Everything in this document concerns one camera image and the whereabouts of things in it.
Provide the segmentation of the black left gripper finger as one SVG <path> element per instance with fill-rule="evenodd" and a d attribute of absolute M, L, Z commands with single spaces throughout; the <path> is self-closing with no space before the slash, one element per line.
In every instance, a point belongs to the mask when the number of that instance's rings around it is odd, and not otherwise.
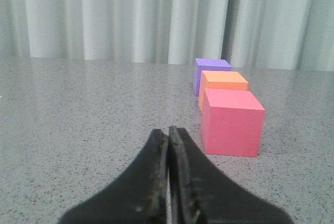
<path fill-rule="evenodd" d="M 165 223 L 169 140 L 154 129 L 135 160 L 105 189 L 67 211 L 60 223 Z"/>

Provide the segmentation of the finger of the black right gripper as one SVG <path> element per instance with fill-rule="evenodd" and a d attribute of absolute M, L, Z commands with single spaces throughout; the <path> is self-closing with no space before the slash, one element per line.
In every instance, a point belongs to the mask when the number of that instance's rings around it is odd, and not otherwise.
<path fill-rule="evenodd" d="M 184 128 L 169 128 L 169 172 L 173 223 L 292 223 L 224 175 Z"/>

